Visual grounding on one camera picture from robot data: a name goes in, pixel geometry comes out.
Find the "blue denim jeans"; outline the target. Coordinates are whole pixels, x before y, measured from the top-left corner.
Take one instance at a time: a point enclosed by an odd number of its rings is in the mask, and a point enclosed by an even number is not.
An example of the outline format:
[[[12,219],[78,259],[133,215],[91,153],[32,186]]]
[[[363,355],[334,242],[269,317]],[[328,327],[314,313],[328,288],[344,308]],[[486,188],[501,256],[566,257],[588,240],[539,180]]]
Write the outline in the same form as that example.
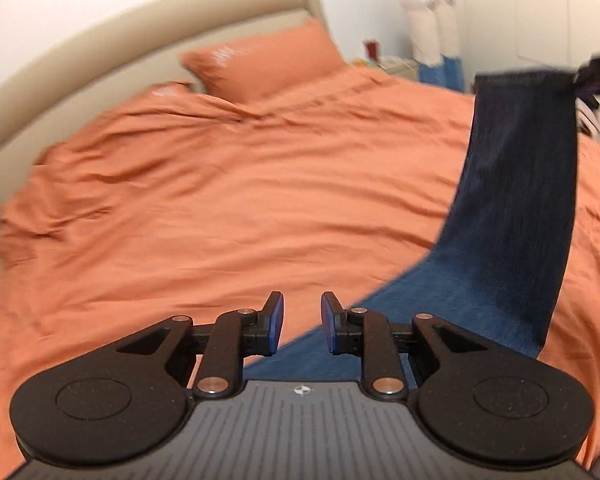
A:
[[[537,356],[568,260],[577,166],[573,73],[478,76],[464,168],[436,244],[363,307],[398,323],[431,313]]]

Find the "dark red box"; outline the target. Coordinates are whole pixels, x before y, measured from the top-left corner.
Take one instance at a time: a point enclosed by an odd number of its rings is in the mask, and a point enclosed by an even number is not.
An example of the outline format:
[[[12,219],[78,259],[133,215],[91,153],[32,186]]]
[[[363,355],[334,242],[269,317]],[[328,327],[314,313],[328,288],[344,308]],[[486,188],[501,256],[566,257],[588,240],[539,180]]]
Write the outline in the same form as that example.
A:
[[[377,40],[364,40],[363,46],[365,48],[366,56],[369,60],[374,63],[379,63],[379,42]]]

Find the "white wardrobe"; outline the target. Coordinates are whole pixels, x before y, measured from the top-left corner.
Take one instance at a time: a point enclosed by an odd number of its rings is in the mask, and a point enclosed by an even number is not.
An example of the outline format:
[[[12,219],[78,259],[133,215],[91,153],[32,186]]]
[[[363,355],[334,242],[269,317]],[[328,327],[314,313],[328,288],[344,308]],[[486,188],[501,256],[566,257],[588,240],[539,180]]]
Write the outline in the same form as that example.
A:
[[[578,68],[600,55],[600,0],[455,0],[464,79]]]

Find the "white bedside nightstand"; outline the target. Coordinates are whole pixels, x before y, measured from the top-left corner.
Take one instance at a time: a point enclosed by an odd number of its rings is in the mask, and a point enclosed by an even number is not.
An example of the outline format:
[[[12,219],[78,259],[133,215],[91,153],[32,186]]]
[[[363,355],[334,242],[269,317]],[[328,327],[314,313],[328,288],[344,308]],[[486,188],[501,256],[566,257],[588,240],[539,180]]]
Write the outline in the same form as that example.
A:
[[[419,65],[410,58],[399,58],[398,56],[381,56],[378,61],[370,58],[355,58],[350,62],[353,66],[371,67],[383,70],[393,77],[400,77],[411,81],[418,81]]]

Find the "orange pillow near nightstand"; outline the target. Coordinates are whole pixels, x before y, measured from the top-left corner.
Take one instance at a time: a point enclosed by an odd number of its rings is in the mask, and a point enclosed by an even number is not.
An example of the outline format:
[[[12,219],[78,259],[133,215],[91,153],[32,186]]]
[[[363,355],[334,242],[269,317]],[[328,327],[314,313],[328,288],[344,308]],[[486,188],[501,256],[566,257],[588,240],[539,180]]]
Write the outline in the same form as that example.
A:
[[[244,104],[337,73],[348,66],[315,18],[184,53],[181,64],[210,96]]]

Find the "orange duvet cover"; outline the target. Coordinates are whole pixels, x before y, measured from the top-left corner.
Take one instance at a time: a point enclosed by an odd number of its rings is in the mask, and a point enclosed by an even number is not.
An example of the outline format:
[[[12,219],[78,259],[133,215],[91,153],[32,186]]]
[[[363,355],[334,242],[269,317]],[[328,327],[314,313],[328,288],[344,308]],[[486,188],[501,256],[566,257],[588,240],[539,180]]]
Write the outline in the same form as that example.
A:
[[[150,89],[48,148],[0,218],[0,479],[22,460],[8,408],[29,377],[172,315],[199,323],[286,297],[262,378],[349,378],[322,292],[363,307],[429,254],[476,96],[349,67],[247,104]],[[576,213],[536,358],[595,402],[600,464],[600,144],[578,140]]]

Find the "orange pillow near window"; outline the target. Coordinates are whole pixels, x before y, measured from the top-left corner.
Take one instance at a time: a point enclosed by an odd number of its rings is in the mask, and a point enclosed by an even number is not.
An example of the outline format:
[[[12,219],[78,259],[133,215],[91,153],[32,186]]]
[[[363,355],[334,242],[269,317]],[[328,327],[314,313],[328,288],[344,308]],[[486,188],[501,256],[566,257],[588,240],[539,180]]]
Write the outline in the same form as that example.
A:
[[[204,86],[199,81],[167,81],[163,84],[154,84],[150,88],[150,93],[154,96],[204,93]]]

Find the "beige upholstered headboard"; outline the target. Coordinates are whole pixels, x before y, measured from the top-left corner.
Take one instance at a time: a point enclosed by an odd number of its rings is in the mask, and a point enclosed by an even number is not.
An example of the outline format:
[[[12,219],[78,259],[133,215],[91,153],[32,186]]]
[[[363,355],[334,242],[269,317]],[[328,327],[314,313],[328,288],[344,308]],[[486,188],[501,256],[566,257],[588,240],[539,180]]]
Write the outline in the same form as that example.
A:
[[[186,77],[185,51],[309,16],[324,18],[321,0],[156,0],[40,56],[0,86],[0,207],[46,146],[152,84]]]

